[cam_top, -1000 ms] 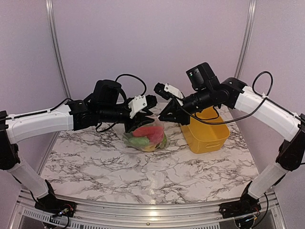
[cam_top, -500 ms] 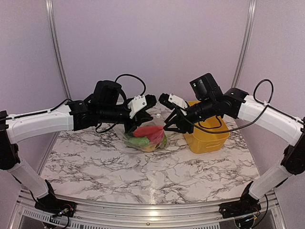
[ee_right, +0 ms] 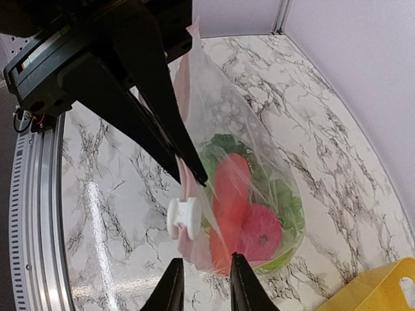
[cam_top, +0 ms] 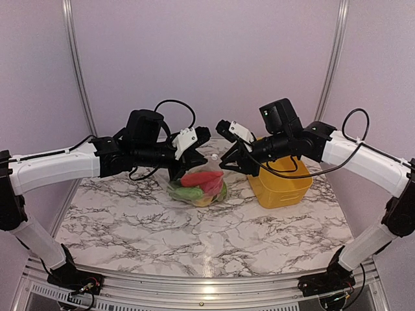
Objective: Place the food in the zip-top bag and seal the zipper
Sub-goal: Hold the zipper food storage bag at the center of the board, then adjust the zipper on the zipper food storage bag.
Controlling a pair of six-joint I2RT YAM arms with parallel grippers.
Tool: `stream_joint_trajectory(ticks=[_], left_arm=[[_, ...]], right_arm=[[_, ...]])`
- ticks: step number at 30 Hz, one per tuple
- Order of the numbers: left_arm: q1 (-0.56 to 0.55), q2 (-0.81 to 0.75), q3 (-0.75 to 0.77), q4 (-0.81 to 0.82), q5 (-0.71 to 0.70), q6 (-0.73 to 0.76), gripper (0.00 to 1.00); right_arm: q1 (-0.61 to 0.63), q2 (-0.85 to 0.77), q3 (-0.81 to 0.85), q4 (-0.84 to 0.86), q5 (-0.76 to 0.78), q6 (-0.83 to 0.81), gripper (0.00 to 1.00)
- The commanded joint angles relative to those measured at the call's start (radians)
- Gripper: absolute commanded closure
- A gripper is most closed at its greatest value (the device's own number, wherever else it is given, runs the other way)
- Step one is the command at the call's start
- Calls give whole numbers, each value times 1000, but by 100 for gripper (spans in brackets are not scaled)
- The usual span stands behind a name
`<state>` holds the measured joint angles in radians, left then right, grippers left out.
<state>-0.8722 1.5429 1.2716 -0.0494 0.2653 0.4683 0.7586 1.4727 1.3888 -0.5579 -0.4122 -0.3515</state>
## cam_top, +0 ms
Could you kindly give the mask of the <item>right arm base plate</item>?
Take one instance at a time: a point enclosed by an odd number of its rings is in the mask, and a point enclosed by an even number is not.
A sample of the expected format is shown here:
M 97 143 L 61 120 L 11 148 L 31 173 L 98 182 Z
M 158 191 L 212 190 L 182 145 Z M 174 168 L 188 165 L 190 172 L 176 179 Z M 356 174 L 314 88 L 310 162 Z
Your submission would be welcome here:
M 354 287 L 355 284 L 355 279 L 351 275 L 347 275 L 342 279 L 337 275 L 330 275 L 327 272 L 304 275 L 298 279 L 298 289 L 304 297 L 336 292 L 348 287 Z

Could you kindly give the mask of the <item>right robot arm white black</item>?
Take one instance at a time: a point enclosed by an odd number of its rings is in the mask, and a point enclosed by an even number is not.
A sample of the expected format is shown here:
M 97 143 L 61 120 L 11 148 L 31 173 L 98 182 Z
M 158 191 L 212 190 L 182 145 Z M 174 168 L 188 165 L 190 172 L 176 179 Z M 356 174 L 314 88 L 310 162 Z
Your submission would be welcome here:
M 330 165 L 324 174 L 347 170 L 390 195 L 385 213 L 351 243 L 340 248 L 322 274 L 321 284 L 335 290 L 365 259 L 378 253 L 396 238 L 414 232 L 414 163 L 398 159 L 353 139 L 335 127 L 314 122 L 303 127 L 298 121 L 272 126 L 270 135 L 255 139 L 250 130 L 236 122 L 220 121 L 216 131 L 233 143 L 221 158 L 221 167 L 258 176 L 268 160 L 306 157 Z

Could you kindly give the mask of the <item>yellow toy pepper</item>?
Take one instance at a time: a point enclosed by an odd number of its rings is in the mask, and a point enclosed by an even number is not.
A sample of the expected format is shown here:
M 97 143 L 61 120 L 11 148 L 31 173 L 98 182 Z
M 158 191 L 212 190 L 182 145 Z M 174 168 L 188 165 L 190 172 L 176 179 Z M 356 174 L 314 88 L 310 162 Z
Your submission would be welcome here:
M 209 205 L 212 204 L 212 201 L 213 201 L 212 197 L 202 198 L 199 200 L 195 200 L 193 202 L 193 205 L 196 207 L 208 207 Z

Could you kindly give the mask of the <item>clear zip top bag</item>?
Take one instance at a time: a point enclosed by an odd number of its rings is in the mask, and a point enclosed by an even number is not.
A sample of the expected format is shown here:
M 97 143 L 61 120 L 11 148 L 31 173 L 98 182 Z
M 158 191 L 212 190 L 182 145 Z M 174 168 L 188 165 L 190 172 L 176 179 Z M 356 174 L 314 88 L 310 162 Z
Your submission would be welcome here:
M 172 199 L 195 207 L 209 207 L 226 199 L 228 188 L 219 156 L 211 154 L 206 159 L 204 165 L 192 168 L 180 179 L 167 184 L 167 193 Z

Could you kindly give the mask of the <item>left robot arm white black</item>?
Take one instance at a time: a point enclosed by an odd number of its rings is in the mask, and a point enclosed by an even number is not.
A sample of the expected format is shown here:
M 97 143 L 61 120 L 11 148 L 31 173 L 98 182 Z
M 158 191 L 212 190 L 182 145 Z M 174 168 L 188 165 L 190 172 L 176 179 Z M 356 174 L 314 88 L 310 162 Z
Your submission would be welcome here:
M 59 184 L 108 178 L 136 168 L 165 169 L 172 181 L 207 162 L 198 147 L 211 137 L 206 127 L 189 128 L 166 141 L 144 142 L 122 129 L 114 136 L 88 137 L 73 147 L 39 154 L 1 151 L 1 230 L 17 238 L 43 261 L 50 274 L 68 288 L 77 288 L 82 272 L 70 251 L 26 209 L 26 195 L 44 194 Z

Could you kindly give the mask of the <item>red toy tomato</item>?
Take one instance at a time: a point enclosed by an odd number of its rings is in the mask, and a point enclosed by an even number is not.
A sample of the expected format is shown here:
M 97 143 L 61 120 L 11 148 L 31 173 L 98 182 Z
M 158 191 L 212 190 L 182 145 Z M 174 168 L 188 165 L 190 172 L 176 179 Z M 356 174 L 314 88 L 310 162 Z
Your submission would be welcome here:
M 223 183 L 222 178 L 216 178 L 201 184 L 200 188 L 204 191 L 204 194 L 215 196 L 221 192 Z

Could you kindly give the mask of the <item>green toy cucumber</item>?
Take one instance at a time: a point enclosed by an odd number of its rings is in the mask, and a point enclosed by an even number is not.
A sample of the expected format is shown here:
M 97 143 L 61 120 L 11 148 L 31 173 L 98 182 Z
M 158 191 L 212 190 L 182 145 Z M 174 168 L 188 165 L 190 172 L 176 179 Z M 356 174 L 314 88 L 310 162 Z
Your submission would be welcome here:
M 204 191 L 198 187 L 179 187 L 170 191 L 175 200 L 193 201 L 204 197 Z

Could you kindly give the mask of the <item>red toy chili pepper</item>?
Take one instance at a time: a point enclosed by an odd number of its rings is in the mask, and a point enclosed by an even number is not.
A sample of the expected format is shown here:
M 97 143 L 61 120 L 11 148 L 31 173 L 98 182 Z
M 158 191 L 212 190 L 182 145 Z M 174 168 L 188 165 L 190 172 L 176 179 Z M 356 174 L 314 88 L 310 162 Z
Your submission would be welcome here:
M 183 187 L 196 187 L 204 183 L 215 181 L 224 175 L 221 171 L 204 171 L 186 174 L 180 179 Z

